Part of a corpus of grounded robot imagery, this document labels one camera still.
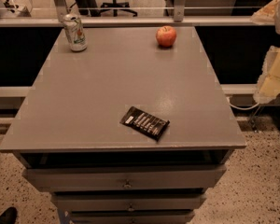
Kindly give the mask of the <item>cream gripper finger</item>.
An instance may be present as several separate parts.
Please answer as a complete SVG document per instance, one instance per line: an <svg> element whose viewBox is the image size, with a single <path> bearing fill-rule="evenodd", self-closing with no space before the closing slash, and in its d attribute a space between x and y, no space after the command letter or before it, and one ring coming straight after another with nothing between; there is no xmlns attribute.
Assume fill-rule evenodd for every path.
<svg viewBox="0 0 280 224"><path fill-rule="evenodd" d="M274 24L276 9L280 0L272 0L270 3L254 12L251 21L255 24Z"/></svg>
<svg viewBox="0 0 280 224"><path fill-rule="evenodd" d="M280 48L270 46L266 53L262 74L253 98L258 104L268 104L280 93Z"/></svg>

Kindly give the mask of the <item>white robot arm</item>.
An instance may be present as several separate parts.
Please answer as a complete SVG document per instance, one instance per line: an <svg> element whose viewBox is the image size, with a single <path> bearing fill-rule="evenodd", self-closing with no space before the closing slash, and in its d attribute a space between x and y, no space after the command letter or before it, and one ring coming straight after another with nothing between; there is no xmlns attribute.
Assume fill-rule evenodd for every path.
<svg viewBox="0 0 280 224"><path fill-rule="evenodd" d="M280 35L280 0L270 3L254 12L250 20L258 25L270 24ZM259 105L265 105L280 94L280 47L270 46L265 55L262 74L259 76L253 99Z"/></svg>

